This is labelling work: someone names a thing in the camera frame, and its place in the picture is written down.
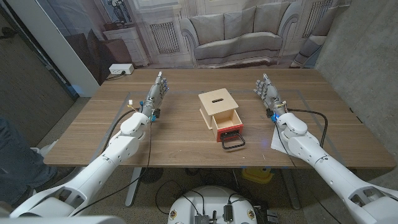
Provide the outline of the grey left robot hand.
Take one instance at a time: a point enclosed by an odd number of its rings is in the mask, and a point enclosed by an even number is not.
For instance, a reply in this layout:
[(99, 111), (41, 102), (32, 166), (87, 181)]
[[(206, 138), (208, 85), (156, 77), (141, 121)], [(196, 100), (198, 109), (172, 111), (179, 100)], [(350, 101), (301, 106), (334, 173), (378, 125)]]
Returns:
[(141, 113), (146, 116), (146, 123), (160, 117), (160, 106), (168, 90), (167, 79), (159, 72), (143, 102)]

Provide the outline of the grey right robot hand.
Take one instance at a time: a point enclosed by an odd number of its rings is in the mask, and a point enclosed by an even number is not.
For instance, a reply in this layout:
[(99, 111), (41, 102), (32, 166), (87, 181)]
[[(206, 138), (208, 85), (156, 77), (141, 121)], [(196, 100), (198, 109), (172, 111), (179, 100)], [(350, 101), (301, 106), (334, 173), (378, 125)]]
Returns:
[(263, 101), (268, 118), (277, 120), (281, 115), (287, 113), (286, 101), (282, 99), (266, 73), (263, 74), (263, 80), (256, 81), (253, 91)]

